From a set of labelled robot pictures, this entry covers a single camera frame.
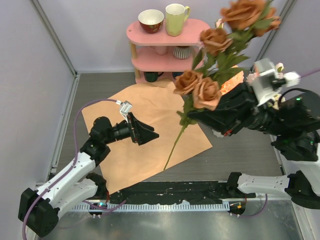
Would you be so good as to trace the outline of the green orange wrapping paper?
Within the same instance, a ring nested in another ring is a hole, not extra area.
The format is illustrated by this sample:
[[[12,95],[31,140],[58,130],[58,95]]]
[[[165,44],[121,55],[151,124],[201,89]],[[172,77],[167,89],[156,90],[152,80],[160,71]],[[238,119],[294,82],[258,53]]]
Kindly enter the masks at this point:
[[[182,97],[174,93],[175,85],[163,79],[154,83],[131,85],[112,96],[127,100],[131,112],[141,122],[152,126],[159,138],[138,145],[130,138],[109,144],[110,153],[99,165],[110,194],[130,187],[212,147],[199,125],[181,130],[178,111]]]

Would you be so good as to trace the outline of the small orange flower stem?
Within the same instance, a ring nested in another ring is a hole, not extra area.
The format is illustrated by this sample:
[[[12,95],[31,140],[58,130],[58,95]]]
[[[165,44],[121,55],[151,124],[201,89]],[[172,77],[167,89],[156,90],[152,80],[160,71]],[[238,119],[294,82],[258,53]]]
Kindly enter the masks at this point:
[[[221,97],[231,90],[228,82],[244,80],[238,65],[247,60],[242,53],[253,38],[276,30],[281,18],[270,0],[236,0],[220,10],[221,18],[214,28],[201,31],[200,50],[192,67],[175,78],[174,94],[185,97],[180,117],[181,130],[197,123],[187,114],[191,111],[215,110]]]

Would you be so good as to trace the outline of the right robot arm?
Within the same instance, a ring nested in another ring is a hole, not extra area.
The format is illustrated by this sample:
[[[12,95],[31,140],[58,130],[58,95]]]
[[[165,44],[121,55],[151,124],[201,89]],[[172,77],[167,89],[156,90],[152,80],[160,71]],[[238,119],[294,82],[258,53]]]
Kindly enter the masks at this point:
[[[320,97],[317,93],[300,89],[299,95],[280,99],[275,109],[266,103],[259,104],[253,88],[244,82],[223,95],[215,110],[200,108],[187,116],[225,136],[243,128],[273,135],[276,140],[272,146],[298,166],[297,172],[276,177],[232,172],[225,186],[230,197],[253,193],[288,196],[301,207],[319,209]]]

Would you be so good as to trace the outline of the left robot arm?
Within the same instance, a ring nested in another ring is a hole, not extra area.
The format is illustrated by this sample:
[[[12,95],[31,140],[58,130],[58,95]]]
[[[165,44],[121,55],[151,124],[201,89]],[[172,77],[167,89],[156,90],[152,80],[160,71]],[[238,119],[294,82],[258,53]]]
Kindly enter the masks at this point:
[[[137,120],[131,112],[116,125],[105,116],[97,118],[89,139],[76,151],[74,159],[45,184],[35,190],[27,188],[21,194],[18,219],[22,221],[22,238],[27,238],[26,229],[39,237],[47,236],[75,205],[106,195],[106,180],[92,171],[111,152],[108,144],[130,138],[133,143],[144,145],[158,137],[152,126]]]

